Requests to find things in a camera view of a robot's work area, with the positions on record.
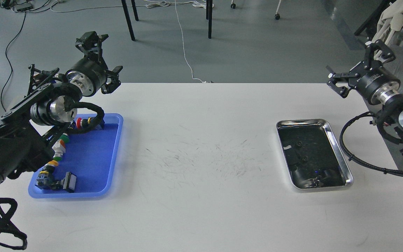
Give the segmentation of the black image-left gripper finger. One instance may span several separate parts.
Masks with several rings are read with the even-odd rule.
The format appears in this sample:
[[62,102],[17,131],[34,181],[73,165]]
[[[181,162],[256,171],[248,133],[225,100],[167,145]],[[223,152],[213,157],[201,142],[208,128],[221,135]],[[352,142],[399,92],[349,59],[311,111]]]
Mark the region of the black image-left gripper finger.
[[112,71],[106,70],[105,74],[107,78],[110,78],[110,82],[107,82],[101,86],[101,92],[103,94],[113,93],[120,85],[119,73],[123,69],[122,65],[115,67]]
[[95,31],[86,32],[76,39],[75,47],[84,54],[85,58],[102,63],[102,42],[108,37],[108,34],[98,35]]

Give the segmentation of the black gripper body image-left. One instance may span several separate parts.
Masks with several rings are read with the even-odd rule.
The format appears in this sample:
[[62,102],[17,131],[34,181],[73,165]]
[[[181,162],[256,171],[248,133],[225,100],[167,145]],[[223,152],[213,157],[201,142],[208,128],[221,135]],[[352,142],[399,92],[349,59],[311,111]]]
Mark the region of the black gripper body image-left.
[[65,76],[80,88],[83,96],[93,96],[107,81],[104,68],[87,58],[80,59]]

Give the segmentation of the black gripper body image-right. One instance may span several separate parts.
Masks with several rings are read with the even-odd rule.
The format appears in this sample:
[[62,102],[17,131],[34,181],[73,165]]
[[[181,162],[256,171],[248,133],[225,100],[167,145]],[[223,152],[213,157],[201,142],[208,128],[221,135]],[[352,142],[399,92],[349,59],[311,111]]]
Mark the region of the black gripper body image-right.
[[350,70],[350,86],[353,86],[370,105],[389,103],[389,99],[399,94],[401,81],[379,61],[372,62],[368,69],[364,68],[366,66],[366,63],[359,62]]

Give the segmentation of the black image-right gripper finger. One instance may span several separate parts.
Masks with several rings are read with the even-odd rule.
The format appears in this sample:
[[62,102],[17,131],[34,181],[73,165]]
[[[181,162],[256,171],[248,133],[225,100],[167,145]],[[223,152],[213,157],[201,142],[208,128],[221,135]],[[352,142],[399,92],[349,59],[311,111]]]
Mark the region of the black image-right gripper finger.
[[[336,73],[329,65],[327,65],[327,70],[330,72],[327,85],[342,98],[346,98],[351,90],[356,89],[357,71],[350,70],[347,73]],[[347,87],[337,86],[337,83],[345,83]]]
[[367,41],[365,43],[365,69],[382,67],[384,63],[392,62],[395,59],[394,52],[382,40]]

